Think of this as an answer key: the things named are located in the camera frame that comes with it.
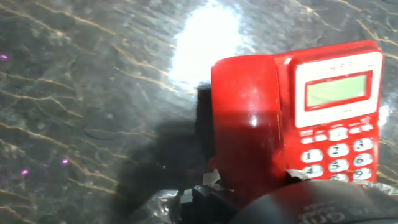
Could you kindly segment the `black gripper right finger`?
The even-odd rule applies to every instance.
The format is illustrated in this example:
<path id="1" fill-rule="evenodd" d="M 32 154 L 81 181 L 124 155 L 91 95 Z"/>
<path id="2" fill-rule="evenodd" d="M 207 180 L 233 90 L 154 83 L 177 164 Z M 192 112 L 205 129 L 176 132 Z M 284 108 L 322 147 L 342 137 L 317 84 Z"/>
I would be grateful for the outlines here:
<path id="1" fill-rule="evenodd" d="M 397 189 L 367 180 L 302 179 L 259 197 L 234 224 L 396 224 Z"/>

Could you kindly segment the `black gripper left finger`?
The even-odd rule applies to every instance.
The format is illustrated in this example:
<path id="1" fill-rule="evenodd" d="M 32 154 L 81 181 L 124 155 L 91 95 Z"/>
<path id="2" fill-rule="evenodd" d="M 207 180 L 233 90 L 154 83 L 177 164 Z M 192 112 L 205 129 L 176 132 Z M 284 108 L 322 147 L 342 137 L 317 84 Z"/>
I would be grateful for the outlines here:
<path id="1" fill-rule="evenodd" d="M 239 211 L 239 199 L 223 186 L 218 170 L 203 175 L 201 185 L 156 192 L 132 213 L 135 224 L 228 223 Z"/>

